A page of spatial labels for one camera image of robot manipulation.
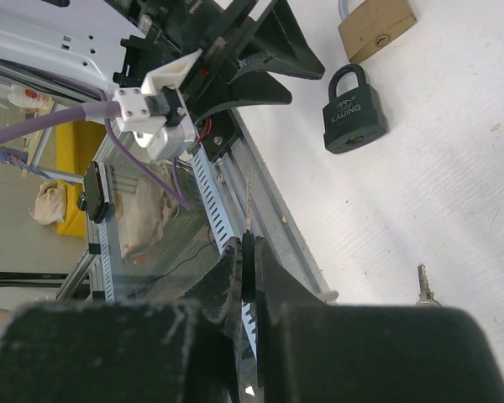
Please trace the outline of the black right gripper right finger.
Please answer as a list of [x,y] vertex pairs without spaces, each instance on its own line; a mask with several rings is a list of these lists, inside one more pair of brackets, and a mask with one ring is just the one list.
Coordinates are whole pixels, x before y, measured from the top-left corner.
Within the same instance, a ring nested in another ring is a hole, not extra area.
[[320,301],[255,243],[257,362],[268,402],[504,402],[486,336],[445,307]]

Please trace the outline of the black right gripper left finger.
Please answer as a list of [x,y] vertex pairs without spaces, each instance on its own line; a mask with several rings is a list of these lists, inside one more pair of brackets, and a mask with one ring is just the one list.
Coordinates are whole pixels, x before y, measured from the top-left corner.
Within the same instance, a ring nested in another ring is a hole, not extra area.
[[0,402],[238,402],[242,246],[173,301],[37,302],[0,331]]

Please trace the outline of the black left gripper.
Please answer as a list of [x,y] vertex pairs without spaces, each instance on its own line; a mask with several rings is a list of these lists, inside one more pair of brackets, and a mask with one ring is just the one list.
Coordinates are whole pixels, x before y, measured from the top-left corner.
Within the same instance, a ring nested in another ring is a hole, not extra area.
[[149,71],[197,50],[202,54],[181,84],[200,122],[232,108],[288,105],[291,92],[266,72],[308,80],[324,66],[309,47],[287,1],[271,1],[257,21],[254,1],[113,1],[111,6],[144,37],[129,36],[113,81],[138,86]]

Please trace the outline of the black Kaijing padlock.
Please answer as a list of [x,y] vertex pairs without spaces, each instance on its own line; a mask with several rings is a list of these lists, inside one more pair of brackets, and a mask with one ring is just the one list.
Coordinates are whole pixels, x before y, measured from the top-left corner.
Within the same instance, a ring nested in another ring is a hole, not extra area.
[[[353,74],[357,87],[339,95],[339,82]],[[347,64],[338,69],[328,84],[328,104],[323,108],[325,149],[343,154],[370,144],[388,131],[378,91],[368,83],[364,69]]]

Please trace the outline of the black-headed key bunch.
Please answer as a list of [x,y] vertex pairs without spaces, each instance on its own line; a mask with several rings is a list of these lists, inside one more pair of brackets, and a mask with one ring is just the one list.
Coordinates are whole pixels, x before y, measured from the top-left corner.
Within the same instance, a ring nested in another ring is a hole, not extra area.
[[243,270],[242,296],[245,303],[255,298],[255,235],[252,231],[251,169],[245,176],[245,232],[242,235]]

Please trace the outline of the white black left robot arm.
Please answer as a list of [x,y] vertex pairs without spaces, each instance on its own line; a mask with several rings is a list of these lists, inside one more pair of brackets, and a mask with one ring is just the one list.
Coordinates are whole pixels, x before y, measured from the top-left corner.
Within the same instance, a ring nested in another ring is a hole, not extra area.
[[279,75],[323,64],[286,1],[0,1],[0,65],[30,83],[139,100],[124,122],[175,127],[236,107],[286,105]]

